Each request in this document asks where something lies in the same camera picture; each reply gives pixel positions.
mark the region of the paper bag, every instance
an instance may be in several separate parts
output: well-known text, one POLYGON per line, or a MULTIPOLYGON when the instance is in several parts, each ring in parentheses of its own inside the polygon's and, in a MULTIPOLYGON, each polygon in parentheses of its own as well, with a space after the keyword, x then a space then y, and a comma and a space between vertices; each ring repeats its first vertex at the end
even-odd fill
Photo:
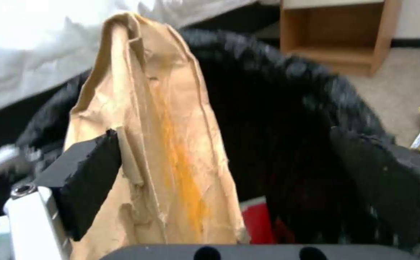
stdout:
POLYGON ((104 24, 65 148, 115 129, 123 165, 71 259, 132 244, 245 240, 235 184, 199 65, 168 25, 125 13, 104 24))

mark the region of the wooden cabinet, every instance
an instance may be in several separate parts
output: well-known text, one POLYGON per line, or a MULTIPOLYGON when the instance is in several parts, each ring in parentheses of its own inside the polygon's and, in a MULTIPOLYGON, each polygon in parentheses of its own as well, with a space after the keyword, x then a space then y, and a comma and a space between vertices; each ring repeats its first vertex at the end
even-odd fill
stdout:
POLYGON ((388 55, 400 7, 400 0, 283 0, 281 51, 372 76, 388 55))

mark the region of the orange stain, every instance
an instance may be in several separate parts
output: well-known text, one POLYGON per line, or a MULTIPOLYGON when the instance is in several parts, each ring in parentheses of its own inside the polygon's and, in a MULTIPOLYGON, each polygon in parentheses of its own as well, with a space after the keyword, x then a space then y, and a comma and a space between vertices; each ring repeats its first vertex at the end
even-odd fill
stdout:
MULTIPOLYGON (((193 169, 187 157, 186 146, 176 134, 174 123, 162 93, 158 88, 153 88, 153 90, 155 90, 153 95, 154 102, 162 123, 165 152, 168 155, 168 165, 172 167, 172 178, 179 195, 179 203, 181 203, 182 208, 187 213, 189 225, 196 235, 195 241, 201 241, 203 233, 202 223, 207 213, 207 207, 202 199, 200 189, 193 179, 193 169)), ((165 175, 165 183, 172 190, 172 181, 167 174, 165 175)))

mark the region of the white sheet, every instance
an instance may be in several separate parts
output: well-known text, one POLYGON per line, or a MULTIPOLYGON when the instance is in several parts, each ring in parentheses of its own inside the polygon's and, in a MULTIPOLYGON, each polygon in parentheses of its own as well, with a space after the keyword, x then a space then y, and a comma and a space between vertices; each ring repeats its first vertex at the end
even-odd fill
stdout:
POLYGON ((179 28, 256 0, 0 0, 0 109, 89 69, 125 10, 179 28))

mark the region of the beige carpet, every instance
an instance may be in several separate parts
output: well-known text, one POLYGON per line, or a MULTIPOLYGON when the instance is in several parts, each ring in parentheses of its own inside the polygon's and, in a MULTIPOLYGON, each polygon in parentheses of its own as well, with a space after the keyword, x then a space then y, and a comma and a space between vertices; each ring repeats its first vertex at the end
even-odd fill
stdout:
POLYGON ((375 77, 350 80, 397 143, 409 147, 420 132, 420 49, 392 49, 375 77))

